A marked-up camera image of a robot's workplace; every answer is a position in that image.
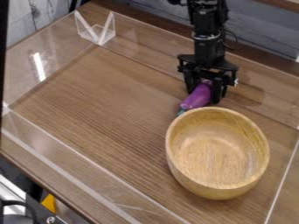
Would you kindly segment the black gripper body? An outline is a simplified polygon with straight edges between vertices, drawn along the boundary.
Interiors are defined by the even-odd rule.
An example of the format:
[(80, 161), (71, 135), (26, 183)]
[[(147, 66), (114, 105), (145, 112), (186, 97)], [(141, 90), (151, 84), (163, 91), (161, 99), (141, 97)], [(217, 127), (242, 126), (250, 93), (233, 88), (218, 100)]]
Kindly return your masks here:
[(226, 45), (222, 34), (210, 36), (193, 35), (194, 54), (178, 56), (178, 72), (198, 73), (201, 79), (214, 81), (222, 78), (227, 86), (238, 84), (238, 66), (226, 60)]

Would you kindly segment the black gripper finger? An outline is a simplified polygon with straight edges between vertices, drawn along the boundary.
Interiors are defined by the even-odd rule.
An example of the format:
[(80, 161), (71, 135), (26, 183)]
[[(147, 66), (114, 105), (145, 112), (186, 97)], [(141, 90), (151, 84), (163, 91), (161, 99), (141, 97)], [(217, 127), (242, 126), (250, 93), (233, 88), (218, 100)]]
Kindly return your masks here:
[(227, 93), (227, 85), (223, 81), (222, 78), (217, 78), (214, 81), (213, 81), (213, 85), (211, 85), (211, 91), (213, 91), (213, 94), (211, 94), (211, 102), (214, 104), (218, 104), (222, 100), (222, 98), (226, 96), (226, 93)]
[(202, 78), (198, 73), (186, 73), (183, 75), (187, 93), (191, 94), (194, 89), (202, 83)]

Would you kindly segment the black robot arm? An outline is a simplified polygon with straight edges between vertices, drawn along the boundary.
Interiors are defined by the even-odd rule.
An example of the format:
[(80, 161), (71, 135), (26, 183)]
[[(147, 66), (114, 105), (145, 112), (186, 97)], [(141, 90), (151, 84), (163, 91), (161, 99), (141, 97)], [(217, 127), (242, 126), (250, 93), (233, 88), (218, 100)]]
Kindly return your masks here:
[(193, 94), (203, 81), (211, 82), (211, 102), (225, 98), (229, 86), (238, 85), (239, 67), (226, 59), (227, 0), (167, 0), (189, 9), (194, 27), (194, 54), (179, 54), (178, 72), (183, 74), (187, 92)]

